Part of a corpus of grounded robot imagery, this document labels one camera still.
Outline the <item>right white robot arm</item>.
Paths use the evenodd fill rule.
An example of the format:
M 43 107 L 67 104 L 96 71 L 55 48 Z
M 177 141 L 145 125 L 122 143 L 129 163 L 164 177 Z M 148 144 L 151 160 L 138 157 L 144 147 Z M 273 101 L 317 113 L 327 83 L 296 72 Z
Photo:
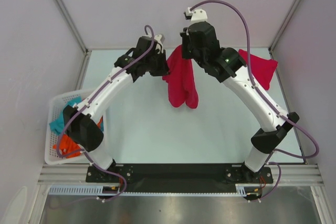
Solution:
M 261 168 L 271 152 L 299 121 L 299 115 L 281 108 L 259 82 L 249 76 L 247 63 L 238 51 L 219 45 L 210 23 L 191 24 L 180 36 L 182 57 L 193 59 L 208 75 L 232 90 L 257 119 L 260 129 L 251 138 L 253 147 L 242 169 L 243 179 L 254 183 L 261 177 Z

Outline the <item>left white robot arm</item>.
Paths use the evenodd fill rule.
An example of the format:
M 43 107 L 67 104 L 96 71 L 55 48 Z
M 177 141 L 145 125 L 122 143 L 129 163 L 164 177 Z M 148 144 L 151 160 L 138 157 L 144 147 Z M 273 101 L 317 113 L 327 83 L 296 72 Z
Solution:
M 88 160 L 99 166 L 98 176 L 105 182 L 115 178 L 114 159 L 107 151 L 107 138 L 98 127 L 113 98 L 139 77 L 149 73 L 162 77 L 169 73 L 164 36 L 142 36 L 136 47 L 120 56 L 104 81 L 80 103 L 63 110 L 65 133 L 81 147 Z

